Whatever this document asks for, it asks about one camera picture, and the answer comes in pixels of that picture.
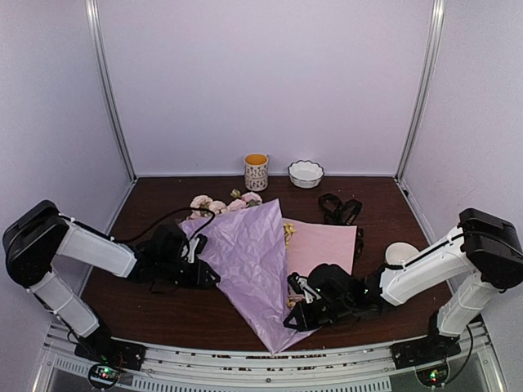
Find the fake flower bunch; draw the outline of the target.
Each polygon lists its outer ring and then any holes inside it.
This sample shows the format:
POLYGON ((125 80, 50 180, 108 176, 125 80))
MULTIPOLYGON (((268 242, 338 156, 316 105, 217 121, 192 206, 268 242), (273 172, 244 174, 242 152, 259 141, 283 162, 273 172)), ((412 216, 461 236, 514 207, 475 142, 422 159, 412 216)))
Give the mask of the fake flower bunch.
POLYGON ((293 235, 297 232, 293 223, 284 222, 284 243, 285 247, 289 248, 289 244, 293 238, 293 235))

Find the purple wrapping paper sheet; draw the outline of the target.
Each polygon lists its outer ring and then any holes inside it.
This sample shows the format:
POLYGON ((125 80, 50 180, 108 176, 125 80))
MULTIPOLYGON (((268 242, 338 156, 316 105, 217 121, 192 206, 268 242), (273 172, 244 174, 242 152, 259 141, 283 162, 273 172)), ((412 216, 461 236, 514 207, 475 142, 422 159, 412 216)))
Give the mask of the purple wrapping paper sheet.
POLYGON ((201 257, 221 277, 218 288, 242 315, 271 354, 278 354, 308 335, 284 326, 289 313, 287 277, 307 276, 326 263, 352 271, 356 228, 294 221, 284 239, 279 200, 217 216, 181 222, 188 235, 201 229, 208 237, 201 257))

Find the black printed ribbon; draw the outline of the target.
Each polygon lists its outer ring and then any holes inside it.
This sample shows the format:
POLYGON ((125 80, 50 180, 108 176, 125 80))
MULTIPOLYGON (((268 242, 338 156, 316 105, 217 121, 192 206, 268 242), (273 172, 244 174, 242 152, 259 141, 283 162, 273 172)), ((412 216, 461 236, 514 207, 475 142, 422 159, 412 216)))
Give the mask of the black printed ribbon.
POLYGON ((354 225, 363 204, 357 199, 343 202, 335 194, 324 194, 318 198, 320 210, 324 213, 324 223, 327 225, 354 225))

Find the pink carnation stem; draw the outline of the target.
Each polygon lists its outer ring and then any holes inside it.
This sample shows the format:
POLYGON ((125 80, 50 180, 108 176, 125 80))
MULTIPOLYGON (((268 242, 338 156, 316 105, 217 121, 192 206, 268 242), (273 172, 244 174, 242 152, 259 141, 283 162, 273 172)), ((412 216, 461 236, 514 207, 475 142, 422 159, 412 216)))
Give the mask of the pink carnation stem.
POLYGON ((236 212, 249 207, 257 207, 263 203, 262 197, 252 191, 242 194, 238 189, 232 189, 230 196, 233 200, 226 207, 228 212, 236 212))

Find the pale pink rose stem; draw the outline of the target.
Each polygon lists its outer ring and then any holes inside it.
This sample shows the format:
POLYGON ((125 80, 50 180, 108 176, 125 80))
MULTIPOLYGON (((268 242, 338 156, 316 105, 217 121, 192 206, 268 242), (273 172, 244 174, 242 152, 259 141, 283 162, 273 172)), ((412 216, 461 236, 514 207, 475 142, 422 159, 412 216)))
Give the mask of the pale pink rose stem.
POLYGON ((190 203, 193 217, 209 216, 211 211, 216 215, 222 214, 227 210, 227 206, 220 200, 213 200, 207 195, 198 195, 190 203))

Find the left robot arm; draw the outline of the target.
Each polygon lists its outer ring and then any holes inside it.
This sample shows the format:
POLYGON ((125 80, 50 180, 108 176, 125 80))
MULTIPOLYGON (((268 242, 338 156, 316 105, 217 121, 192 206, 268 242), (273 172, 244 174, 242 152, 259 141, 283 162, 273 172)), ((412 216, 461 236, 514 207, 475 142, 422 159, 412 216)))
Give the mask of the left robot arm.
POLYGON ((6 228, 2 235, 5 265, 11 280, 35 296, 101 363, 117 356, 110 329, 54 267, 70 260, 104 270, 133 283, 168 281, 177 287, 207 289, 221 277, 200 255, 208 239, 201 228, 188 234, 166 224, 168 212, 129 239, 116 239, 59 211, 42 200, 6 228))

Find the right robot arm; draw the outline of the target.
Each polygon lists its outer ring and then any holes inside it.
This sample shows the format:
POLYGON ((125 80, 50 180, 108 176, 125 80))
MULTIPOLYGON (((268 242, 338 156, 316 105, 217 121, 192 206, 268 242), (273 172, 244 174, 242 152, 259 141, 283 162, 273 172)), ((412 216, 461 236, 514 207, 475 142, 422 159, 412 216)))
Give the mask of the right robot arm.
POLYGON ((459 223, 441 240, 404 261, 384 263, 359 280, 339 265, 321 264, 308 276, 288 276, 304 295, 284 319, 286 328, 309 332, 346 316, 375 318, 454 276, 467 277, 432 316, 418 351, 438 359, 498 293, 522 282, 522 246, 513 223, 475 208, 460 212, 459 223))

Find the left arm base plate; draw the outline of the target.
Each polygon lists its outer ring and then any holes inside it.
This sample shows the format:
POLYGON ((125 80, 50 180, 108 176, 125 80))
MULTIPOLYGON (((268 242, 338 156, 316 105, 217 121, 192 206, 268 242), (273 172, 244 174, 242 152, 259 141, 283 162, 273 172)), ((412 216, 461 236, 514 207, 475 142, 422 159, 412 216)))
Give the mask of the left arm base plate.
POLYGON ((112 368, 140 371, 145 359, 146 347, 136 343, 111 341, 108 348, 95 350, 87 344, 78 343, 74 354, 112 368))

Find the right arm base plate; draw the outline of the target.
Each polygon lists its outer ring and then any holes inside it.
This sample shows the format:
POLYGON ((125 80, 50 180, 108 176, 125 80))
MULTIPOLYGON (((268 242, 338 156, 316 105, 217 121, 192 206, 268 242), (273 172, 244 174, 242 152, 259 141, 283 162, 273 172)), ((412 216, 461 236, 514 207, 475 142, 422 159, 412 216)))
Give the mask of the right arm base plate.
POLYGON ((418 367, 460 354, 457 338, 429 338, 395 343, 390 347, 396 369, 418 367))

